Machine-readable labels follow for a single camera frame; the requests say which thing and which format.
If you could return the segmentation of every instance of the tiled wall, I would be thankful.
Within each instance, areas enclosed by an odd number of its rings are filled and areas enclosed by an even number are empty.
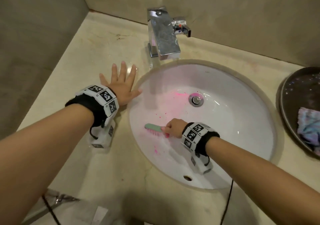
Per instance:
[[[87,13],[84,0],[0,0],[0,139],[18,128]]]
[[[297,63],[320,65],[320,0],[86,0],[90,9],[146,24],[146,8],[185,16],[192,35]]]

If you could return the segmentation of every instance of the forearm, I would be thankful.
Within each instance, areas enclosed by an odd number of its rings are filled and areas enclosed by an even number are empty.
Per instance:
[[[74,104],[0,142],[0,224],[22,221],[93,122]]]
[[[274,222],[319,223],[320,194],[300,180],[217,137],[208,141],[206,152]]]

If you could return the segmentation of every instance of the chrome faucet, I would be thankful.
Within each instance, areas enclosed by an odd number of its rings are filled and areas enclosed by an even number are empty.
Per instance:
[[[191,37],[191,30],[183,17],[171,18],[166,7],[147,9],[149,53],[160,60],[178,58],[180,47],[176,35],[185,34]]]

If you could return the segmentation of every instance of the sink rim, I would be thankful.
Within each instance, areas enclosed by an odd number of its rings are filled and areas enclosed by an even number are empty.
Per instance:
[[[260,87],[258,87],[258,85],[256,83],[254,83],[252,80],[250,80],[248,77],[240,74],[239,72],[230,69],[226,66],[214,63],[214,62],[210,62],[210,61],[206,61],[206,60],[200,60],[200,59],[177,59],[168,63],[164,63],[161,66],[158,67],[154,67],[151,70],[149,70],[146,74],[144,74],[143,76],[141,76],[138,81],[136,82],[135,86],[134,86],[134,90],[137,90],[144,81],[146,81],[149,76],[151,74],[154,74],[158,71],[161,70],[165,70],[168,68],[172,68],[178,65],[203,65],[203,66],[207,66],[207,67],[211,67],[211,68],[215,68],[218,70],[221,70],[227,74],[230,74],[232,76],[234,76],[235,78],[239,79],[240,81],[242,81],[243,83],[245,83],[247,86],[249,86],[260,98],[261,100],[264,102],[264,104],[266,105],[269,114],[271,116],[271,119],[273,121],[274,124],[274,128],[275,128],[275,132],[276,132],[276,139],[275,139],[275,147],[272,150],[272,155],[270,158],[270,162],[277,165],[279,163],[279,160],[282,156],[282,152],[283,152],[283,147],[284,147],[284,129],[282,126],[282,122],[281,122],[281,118],[280,115],[275,107],[275,105],[273,105],[272,101],[269,99],[269,97],[264,93],[264,91],[262,89],[260,89]],[[149,159],[148,157],[143,153],[143,151],[141,150],[140,146],[138,145],[134,134],[132,132],[132,128],[130,125],[130,108],[131,108],[131,103],[129,103],[127,105],[127,109],[128,111],[126,112],[126,120],[128,123],[128,127],[129,127],[129,133],[131,135],[131,137],[134,140],[134,145],[137,146],[138,150],[140,151],[140,153],[146,158],[146,160],[148,160],[148,162],[150,162],[150,164],[155,167],[158,171],[160,171],[162,174],[164,174],[166,177],[182,184],[183,186],[192,188],[192,189],[199,189],[199,190],[212,190],[212,189],[206,189],[206,188],[198,188],[198,187],[194,187],[191,185],[187,185],[185,183],[182,183],[174,178],[172,178],[171,176],[167,175],[165,172],[163,172],[162,170],[160,170],[156,165],[154,165]]]

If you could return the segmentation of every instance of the person's left arm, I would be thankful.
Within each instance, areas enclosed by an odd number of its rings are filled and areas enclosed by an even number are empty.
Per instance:
[[[118,77],[113,64],[110,84],[100,74],[120,106],[141,93],[131,91],[136,67],[126,72],[122,62]],[[93,123],[89,109],[72,104],[0,141],[0,224],[21,223]]]

